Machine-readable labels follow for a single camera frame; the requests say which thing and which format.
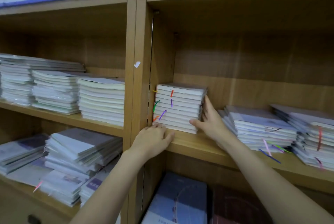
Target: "wooden cabinet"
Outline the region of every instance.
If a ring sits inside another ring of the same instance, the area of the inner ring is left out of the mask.
[[[278,103],[334,114],[333,14],[332,0],[66,0],[0,9],[1,53],[79,61],[88,72],[125,77],[126,86],[124,127],[0,101],[0,143],[74,126],[121,136],[126,150],[152,124],[156,85],[169,82],[208,86],[215,108]],[[292,154],[277,155],[282,164],[256,154],[334,213],[333,172]],[[139,172],[122,224],[140,223],[165,171],[254,193],[212,140],[175,131],[167,151]],[[78,211],[1,182],[65,221]]]

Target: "blue notebook cover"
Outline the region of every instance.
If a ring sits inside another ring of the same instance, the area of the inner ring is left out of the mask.
[[[167,173],[142,224],[207,224],[206,184]]]

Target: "person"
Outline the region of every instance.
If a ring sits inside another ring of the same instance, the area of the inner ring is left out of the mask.
[[[205,96],[203,122],[190,120],[219,147],[228,152],[253,188],[276,224],[333,224],[334,217],[290,184],[275,170],[239,141],[224,125]],[[164,136],[166,128],[155,124],[140,131],[133,145],[124,151],[119,162],[70,224],[114,224],[125,197],[140,168],[164,151],[174,133]]]

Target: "wooden shelf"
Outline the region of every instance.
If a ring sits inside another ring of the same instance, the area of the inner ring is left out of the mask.
[[[147,0],[174,32],[331,29],[330,0]]]
[[[72,219],[80,209],[80,203],[77,203],[72,208],[68,207],[39,190],[33,193],[34,187],[32,186],[9,180],[2,175],[0,175],[0,182],[3,182],[4,184],[11,186],[15,190],[27,195],[28,197],[33,198],[34,200],[40,202],[42,205],[47,205],[48,207],[56,210],[61,215],[68,218],[69,220]]]
[[[94,121],[90,119],[81,118],[81,114],[63,115],[46,110],[40,110],[32,107],[24,107],[16,104],[11,104],[6,101],[0,101],[0,108],[20,112],[26,115],[39,117],[49,121],[55,121],[58,123],[80,127],[88,130],[93,130],[100,133],[111,134],[119,137],[123,137],[123,127],[117,125],[111,125],[104,122]]]
[[[167,148],[168,151],[234,169],[238,168],[233,159],[203,132],[197,134],[176,130],[174,132],[175,138]],[[292,183],[334,194],[334,172],[307,166],[294,154],[273,154],[273,157],[281,162],[279,164],[259,151],[254,151],[254,153],[283,176],[289,178]]]
[[[125,35],[127,0],[64,0],[0,9],[0,29],[37,35]]]

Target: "person's right hand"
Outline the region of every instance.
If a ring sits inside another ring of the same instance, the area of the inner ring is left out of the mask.
[[[207,136],[212,138],[220,147],[222,147],[222,141],[225,138],[232,138],[234,135],[227,129],[224,122],[221,119],[221,116],[212,106],[209,98],[207,96],[204,97],[203,104],[203,113],[202,118],[204,122],[201,122],[197,119],[191,119],[189,122],[191,125],[202,129]]]

